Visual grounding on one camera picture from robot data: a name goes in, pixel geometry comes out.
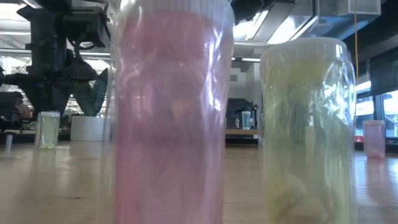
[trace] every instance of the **person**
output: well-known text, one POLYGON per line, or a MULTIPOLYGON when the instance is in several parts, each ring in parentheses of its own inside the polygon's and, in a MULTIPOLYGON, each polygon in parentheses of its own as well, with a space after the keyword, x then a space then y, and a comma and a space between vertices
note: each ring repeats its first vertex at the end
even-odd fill
POLYGON ((18 109, 20 119, 30 119, 32 115, 30 114, 30 109, 24 104, 24 96, 22 93, 15 92, 17 94, 17 100, 15 107, 18 109))

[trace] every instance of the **pink liquid container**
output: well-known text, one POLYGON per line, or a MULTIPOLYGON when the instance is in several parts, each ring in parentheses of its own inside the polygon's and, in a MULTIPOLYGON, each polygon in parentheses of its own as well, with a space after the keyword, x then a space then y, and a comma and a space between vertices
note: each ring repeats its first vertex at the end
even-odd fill
POLYGON ((364 121, 363 146, 368 158, 383 159, 386 156, 384 121, 364 121))
POLYGON ((114 197, 102 206, 112 223, 222 223, 233 26, 227 0, 122 3, 115 145, 105 153, 115 165, 104 168, 114 185, 103 190, 114 197))

